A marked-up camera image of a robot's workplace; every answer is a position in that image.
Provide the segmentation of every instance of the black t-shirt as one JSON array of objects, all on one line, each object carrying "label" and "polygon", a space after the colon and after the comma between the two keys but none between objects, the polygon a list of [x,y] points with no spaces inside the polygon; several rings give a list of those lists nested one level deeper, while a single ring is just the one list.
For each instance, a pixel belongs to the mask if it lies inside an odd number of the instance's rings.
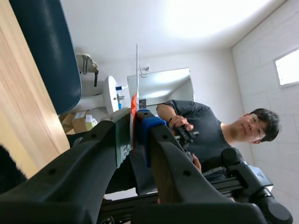
[{"label": "black t-shirt", "polygon": [[[193,131],[199,132],[199,136],[194,139],[187,150],[195,154],[201,163],[220,155],[224,149],[230,147],[223,137],[221,122],[215,117],[210,107],[183,100],[170,100],[164,104],[171,106],[177,115],[185,117],[194,126]],[[154,190],[156,188],[155,181],[150,169],[145,167],[143,154],[139,147],[136,147],[135,154],[130,154],[129,157],[136,179],[137,193],[142,195]],[[210,181],[222,177],[223,171],[206,176]]]},{"label": "black t-shirt", "polygon": [[177,115],[186,118],[189,124],[194,126],[192,131],[199,132],[199,136],[187,150],[195,154],[201,163],[220,155],[224,149],[230,147],[223,137],[221,122],[210,107],[184,100],[170,100],[164,104],[171,106]]}]

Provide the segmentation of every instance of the red object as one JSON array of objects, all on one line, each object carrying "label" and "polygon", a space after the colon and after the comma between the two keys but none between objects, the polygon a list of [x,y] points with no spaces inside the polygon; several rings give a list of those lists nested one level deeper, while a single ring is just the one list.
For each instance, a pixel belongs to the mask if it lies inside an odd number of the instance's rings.
[{"label": "red object", "polygon": [[135,94],[133,97],[132,97],[132,100],[131,100],[131,110],[130,110],[130,113],[131,113],[131,119],[133,121],[133,150],[132,150],[132,153],[134,154],[134,151],[135,151],[135,146],[136,146],[136,138],[135,138],[135,115],[136,115],[136,98],[137,98],[137,94]]}]

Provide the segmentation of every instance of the mirror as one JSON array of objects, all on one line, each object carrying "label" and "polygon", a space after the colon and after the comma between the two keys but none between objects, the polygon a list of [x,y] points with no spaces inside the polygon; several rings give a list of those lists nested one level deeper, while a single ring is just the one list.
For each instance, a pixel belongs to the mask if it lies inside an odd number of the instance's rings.
[{"label": "mirror", "polygon": [[[128,77],[128,87],[132,98],[136,93],[136,76]],[[139,76],[139,109],[157,115],[157,105],[171,99],[194,101],[189,68]]]}]

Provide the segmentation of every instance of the window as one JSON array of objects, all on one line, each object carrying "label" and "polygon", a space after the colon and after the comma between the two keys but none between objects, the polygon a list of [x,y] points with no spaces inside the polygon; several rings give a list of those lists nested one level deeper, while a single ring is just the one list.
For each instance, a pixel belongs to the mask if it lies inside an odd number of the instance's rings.
[{"label": "window", "polygon": [[299,50],[275,61],[280,85],[299,82]]}]

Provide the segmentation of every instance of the ceiling light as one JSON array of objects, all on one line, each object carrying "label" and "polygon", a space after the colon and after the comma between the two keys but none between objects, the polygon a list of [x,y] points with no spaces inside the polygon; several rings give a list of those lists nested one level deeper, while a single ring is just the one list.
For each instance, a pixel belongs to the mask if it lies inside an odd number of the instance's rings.
[{"label": "ceiling light", "polygon": [[166,30],[185,38],[206,37],[256,13],[271,0],[167,0]]}]

